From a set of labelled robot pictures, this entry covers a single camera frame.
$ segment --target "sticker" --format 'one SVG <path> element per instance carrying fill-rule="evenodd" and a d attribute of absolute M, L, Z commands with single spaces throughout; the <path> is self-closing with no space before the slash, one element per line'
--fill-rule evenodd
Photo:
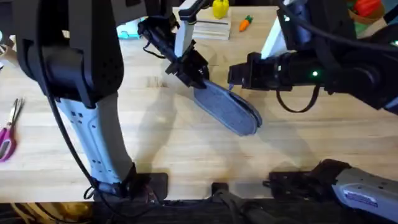
<path fill-rule="evenodd" d="M 357 193 L 357 192 L 352 192 L 349 190 L 344 190 L 344 195 L 348 200 L 354 200 L 357 202 L 361 202 L 361 203 L 365 203 L 367 205 L 373 206 L 373 207 L 378 207 L 379 205 L 377 204 L 376 199 L 374 199 L 373 197 L 361 194 L 361 193 Z"/>

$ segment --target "pink scissors handle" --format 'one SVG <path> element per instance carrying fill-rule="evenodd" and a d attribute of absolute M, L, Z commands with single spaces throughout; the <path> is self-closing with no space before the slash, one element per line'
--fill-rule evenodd
<path fill-rule="evenodd" d="M 14 153 L 17 143 L 13 138 L 13 128 L 3 128 L 0 131 L 0 162 L 4 162 Z"/>

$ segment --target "wooden tabletop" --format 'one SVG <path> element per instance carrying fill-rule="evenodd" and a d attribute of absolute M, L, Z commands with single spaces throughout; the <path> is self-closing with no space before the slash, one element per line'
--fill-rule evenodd
<path fill-rule="evenodd" d="M 198 39 L 197 50 L 209 61 L 211 79 L 227 86 L 228 67 L 260 52 L 275 19 L 274 7 L 233 7 L 231 38 Z M 246 32 L 238 24 L 254 16 Z M 214 181 L 227 181 L 243 197 L 269 196 L 261 187 L 272 170 L 309 170 L 322 159 L 349 162 L 368 172 L 398 180 L 398 118 L 376 111 L 348 95 L 322 93 L 304 114 L 284 111 L 274 92 L 235 92 L 261 113 L 264 124 L 254 136 L 239 137 L 191 99 L 169 64 L 145 53 L 145 40 L 121 42 L 125 75 L 119 89 L 119 118 L 129 155 L 139 172 L 167 172 L 169 199 L 203 198 Z M 161 79 L 167 87 L 148 87 Z M 312 88 L 283 93 L 293 108 L 303 108 Z M 0 73 L 0 121 L 15 98 L 26 98 L 17 124 L 18 148 L 0 164 L 0 202 L 80 201 L 89 186 L 72 159 L 38 84 L 20 70 Z M 81 158 L 76 135 L 67 123 Z"/>

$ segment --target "scissors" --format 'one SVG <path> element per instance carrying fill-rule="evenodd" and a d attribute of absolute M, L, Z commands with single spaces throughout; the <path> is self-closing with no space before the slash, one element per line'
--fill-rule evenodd
<path fill-rule="evenodd" d="M 8 160 L 15 151 L 17 143 L 14 138 L 14 125 L 23 105 L 23 98 L 18 98 L 14 101 L 6 127 L 0 131 L 0 162 Z"/>

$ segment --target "toy carrot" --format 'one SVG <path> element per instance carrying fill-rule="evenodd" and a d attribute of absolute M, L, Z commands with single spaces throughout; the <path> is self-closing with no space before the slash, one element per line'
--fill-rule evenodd
<path fill-rule="evenodd" d="M 241 22 L 241 25 L 239 25 L 239 32 L 246 30 L 246 28 L 248 28 L 249 25 L 251 24 L 252 20 L 253 17 L 246 16 L 246 18 L 244 18 L 244 20 Z"/>

